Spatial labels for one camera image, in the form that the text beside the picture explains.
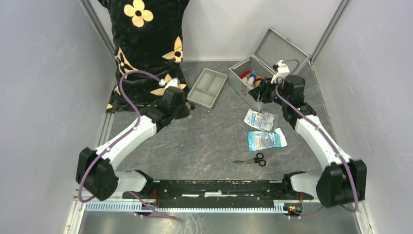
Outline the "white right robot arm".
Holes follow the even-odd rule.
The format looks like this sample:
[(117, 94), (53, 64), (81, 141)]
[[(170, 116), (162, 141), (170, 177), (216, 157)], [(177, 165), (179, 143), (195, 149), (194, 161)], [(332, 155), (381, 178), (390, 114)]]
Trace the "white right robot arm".
[(325, 208), (352, 203), (357, 211), (365, 199), (367, 166), (341, 149), (327, 133), (314, 108), (304, 98), (305, 79), (297, 75), (266, 78), (248, 93), (263, 103), (276, 103), (282, 116), (305, 140), (322, 168), (320, 176), (304, 172), (285, 174), (282, 195), (294, 199), (301, 192), (317, 198)]

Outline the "amber pill bottle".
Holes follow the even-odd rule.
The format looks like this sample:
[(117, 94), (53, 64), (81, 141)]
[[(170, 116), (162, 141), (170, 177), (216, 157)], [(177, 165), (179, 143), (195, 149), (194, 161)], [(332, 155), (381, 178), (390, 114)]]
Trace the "amber pill bottle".
[(257, 76), (254, 80), (254, 83), (253, 83), (254, 87), (258, 87), (260, 85), (261, 81), (262, 81), (262, 77)]

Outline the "silver metal case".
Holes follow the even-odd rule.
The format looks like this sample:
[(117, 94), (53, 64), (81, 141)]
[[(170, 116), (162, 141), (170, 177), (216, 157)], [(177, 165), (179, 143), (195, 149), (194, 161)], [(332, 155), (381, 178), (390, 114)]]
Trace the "silver metal case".
[(279, 60), (288, 59), (297, 59), (300, 62), (297, 70), (294, 72), (297, 74), (308, 63), (310, 55), (300, 49), (290, 39), (270, 27), (258, 44), (255, 52), (248, 58), (229, 68), (228, 83), (250, 105), (251, 109), (261, 112), (275, 104), (257, 102), (248, 93), (252, 89), (252, 87), (246, 83), (249, 75), (245, 78), (241, 76), (246, 72), (255, 72), (262, 78), (272, 78), (276, 73), (272, 66)]

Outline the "red first aid pouch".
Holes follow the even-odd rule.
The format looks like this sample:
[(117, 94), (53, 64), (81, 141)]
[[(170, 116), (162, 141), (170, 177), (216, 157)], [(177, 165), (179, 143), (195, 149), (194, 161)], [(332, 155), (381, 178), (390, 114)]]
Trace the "red first aid pouch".
[(251, 71), (249, 71), (249, 70), (244, 72), (243, 74), (240, 75), (240, 79), (247, 78), (250, 73), (251, 73)]

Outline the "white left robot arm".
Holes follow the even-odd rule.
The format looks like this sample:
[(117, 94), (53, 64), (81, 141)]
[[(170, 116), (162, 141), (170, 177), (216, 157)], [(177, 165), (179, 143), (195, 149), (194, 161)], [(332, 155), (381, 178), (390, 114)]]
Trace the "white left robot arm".
[(160, 132), (172, 120), (190, 115), (186, 93), (169, 87), (163, 96), (144, 108), (140, 116), (121, 133), (96, 149), (84, 148), (78, 158), (76, 181), (78, 197), (86, 189), (93, 198), (106, 200), (116, 192), (135, 192), (140, 198), (152, 195), (151, 178), (135, 170), (120, 172), (119, 164), (141, 143)]

